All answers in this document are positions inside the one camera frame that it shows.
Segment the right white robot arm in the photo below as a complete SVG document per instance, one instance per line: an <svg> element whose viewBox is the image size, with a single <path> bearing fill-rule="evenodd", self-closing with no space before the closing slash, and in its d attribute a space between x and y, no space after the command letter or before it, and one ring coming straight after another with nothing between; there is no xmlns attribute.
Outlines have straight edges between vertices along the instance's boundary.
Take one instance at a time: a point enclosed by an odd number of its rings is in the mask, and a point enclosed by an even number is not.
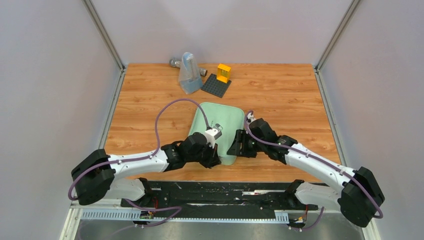
<svg viewBox="0 0 424 240"><path fill-rule="evenodd" d="M316 205L332 209L361 228L367 227L373 218L383 218L381 205L385 196L371 170L363 166L354 169L324 158L290 136L277 135L268 122L255 118L250 111L245 117L244 128L236 131L227 154L255 158L260 152L324 183L293 181L285 195L290 208Z"/></svg>

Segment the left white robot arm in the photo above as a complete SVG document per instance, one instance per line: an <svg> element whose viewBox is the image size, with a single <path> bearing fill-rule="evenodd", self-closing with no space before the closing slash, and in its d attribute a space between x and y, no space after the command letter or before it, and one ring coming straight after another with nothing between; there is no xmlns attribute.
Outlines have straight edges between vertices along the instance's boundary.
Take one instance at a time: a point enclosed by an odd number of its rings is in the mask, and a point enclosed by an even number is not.
<svg viewBox="0 0 424 240"><path fill-rule="evenodd" d="M93 151L72 171L73 183L68 197L80 205L94 204L102 199L128 199L140 206L149 206L153 193L141 180L129 177L142 173L161 173L181 169L197 162L205 168L221 163L216 143L222 133L214 128L195 132L183 141L163 145L150 152L114 155L101 148Z"/></svg>

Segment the dark grey brick baseplate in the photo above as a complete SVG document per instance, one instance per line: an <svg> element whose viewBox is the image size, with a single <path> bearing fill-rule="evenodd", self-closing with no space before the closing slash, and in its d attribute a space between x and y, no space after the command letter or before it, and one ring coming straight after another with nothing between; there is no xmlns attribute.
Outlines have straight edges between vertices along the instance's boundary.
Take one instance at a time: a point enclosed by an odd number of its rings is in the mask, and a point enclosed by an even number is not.
<svg viewBox="0 0 424 240"><path fill-rule="evenodd" d="M217 79L216 74L211 73L200 89L213 96L222 98L225 95L231 83L232 83L231 80L228 80L227 83L224 83Z"/></svg>

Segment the yellow toy window brick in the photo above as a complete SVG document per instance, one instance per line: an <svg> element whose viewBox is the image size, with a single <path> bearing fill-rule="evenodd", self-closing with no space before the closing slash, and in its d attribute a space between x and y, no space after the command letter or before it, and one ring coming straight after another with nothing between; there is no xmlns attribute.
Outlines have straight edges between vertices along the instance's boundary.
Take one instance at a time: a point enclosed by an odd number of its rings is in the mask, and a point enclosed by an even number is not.
<svg viewBox="0 0 424 240"><path fill-rule="evenodd" d="M231 69L230 66L220 63L217 66L216 79L227 84L230 81Z"/></svg>

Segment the glitter silver microphone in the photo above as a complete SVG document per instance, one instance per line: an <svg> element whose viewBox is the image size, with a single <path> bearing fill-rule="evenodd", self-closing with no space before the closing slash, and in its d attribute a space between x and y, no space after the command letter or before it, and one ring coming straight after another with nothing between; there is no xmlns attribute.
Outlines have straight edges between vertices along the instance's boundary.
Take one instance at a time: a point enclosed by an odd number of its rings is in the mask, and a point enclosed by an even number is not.
<svg viewBox="0 0 424 240"><path fill-rule="evenodd" d="M180 60L178 60L177 58L172 58L169 60L169 65L173 68L180 68L181 67L182 62ZM202 77L206 77L208 74L208 70L202 67L198 68L199 74Z"/></svg>

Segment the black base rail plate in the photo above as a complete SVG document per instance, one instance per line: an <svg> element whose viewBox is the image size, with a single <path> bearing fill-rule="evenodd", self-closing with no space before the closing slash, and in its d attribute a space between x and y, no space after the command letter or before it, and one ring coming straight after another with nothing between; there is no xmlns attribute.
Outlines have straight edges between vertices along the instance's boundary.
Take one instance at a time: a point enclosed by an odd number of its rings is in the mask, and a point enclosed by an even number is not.
<svg viewBox="0 0 424 240"><path fill-rule="evenodd" d="M181 207L178 218L272 219L276 210L317 211L285 192L288 182L149 181L134 204L145 208Z"/></svg>

